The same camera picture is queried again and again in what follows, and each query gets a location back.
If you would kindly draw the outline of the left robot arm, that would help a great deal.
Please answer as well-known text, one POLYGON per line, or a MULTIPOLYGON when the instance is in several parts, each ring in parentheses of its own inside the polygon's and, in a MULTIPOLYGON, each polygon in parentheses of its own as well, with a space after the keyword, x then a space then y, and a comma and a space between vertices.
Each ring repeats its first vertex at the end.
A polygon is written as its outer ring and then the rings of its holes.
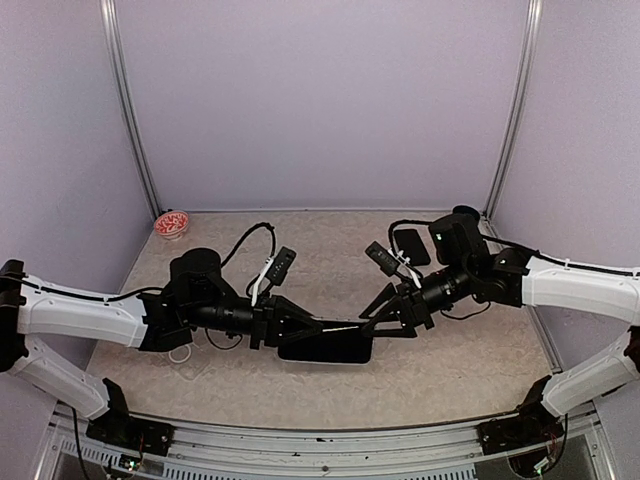
POLYGON ((100 340, 143 352, 170 352, 195 330, 249 339, 253 349, 277 348, 319 335, 321 322, 281 296, 246 298, 222 277, 220 255, 196 248, 173 259, 163 288, 108 297, 64 291, 11 259, 1 268, 1 370, 21 377, 76 409, 121 445, 140 434, 120 387, 77 368, 41 340, 43 334, 100 340))

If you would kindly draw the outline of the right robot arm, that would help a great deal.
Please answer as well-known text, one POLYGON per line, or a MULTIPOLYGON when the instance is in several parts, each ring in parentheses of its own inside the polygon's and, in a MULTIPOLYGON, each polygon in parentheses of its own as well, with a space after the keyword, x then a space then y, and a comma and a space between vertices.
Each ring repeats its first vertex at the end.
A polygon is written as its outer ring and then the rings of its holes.
POLYGON ((364 336, 413 338, 417 326, 432 327, 432 313, 468 296, 478 303, 559 307, 628 323, 602 351, 534 383, 511 423, 512 436, 523 444, 535 442, 551 419, 638 380, 638 270, 575 264, 511 242, 493 254, 478 214, 468 208, 430 222, 428 229, 442 270, 387 285, 360 315, 364 336))

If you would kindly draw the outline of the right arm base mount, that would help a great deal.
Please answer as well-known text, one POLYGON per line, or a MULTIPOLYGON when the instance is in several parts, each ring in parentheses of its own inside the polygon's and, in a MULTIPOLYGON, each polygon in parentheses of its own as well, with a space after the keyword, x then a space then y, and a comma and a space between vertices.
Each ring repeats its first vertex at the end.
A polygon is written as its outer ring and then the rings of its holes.
POLYGON ((484 455, 506 452, 562 437, 565 427, 560 416, 542 406, 543 390, 551 379, 547 375, 537 380, 524 400, 509 418, 493 419, 477 425, 484 455))

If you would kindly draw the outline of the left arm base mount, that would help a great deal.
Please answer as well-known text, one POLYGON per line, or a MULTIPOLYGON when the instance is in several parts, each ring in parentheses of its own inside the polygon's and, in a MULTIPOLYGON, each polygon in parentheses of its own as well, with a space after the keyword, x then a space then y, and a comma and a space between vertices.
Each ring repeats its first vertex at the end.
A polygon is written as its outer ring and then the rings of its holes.
POLYGON ((104 378, 108 394, 107 411, 89 421, 86 436, 105 444, 166 457, 174 427, 165 422, 132 416, 124 393, 115 382, 104 378))

